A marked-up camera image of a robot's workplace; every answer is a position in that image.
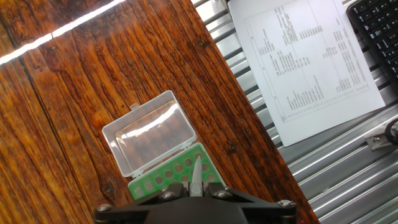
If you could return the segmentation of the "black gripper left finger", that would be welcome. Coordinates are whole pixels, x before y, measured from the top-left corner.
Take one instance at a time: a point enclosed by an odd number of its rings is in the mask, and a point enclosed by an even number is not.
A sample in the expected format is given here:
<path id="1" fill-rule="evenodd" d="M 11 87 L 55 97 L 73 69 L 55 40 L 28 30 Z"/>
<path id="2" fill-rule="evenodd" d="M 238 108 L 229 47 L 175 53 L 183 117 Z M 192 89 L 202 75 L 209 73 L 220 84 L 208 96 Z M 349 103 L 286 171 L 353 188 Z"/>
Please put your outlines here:
<path id="1" fill-rule="evenodd" d="M 166 203 L 189 196 L 189 182 L 170 184 L 122 207 L 102 204 L 94 210 L 94 223 L 145 223 L 149 212 Z"/>

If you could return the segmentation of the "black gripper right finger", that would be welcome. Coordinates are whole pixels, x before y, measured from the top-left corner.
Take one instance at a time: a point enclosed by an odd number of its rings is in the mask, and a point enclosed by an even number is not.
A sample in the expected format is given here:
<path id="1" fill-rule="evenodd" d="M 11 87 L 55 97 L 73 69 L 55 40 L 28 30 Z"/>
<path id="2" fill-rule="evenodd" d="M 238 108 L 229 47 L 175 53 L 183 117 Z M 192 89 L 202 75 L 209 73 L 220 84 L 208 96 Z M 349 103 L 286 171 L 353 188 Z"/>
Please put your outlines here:
<path id="1" fill-rule="evenodd" d="M 203 196 L 217 204 L 211 211 L 224 223 L 297 223 L 297 206 L 290 200 L 268 202 L 223 184 L 208 184 Z"/>

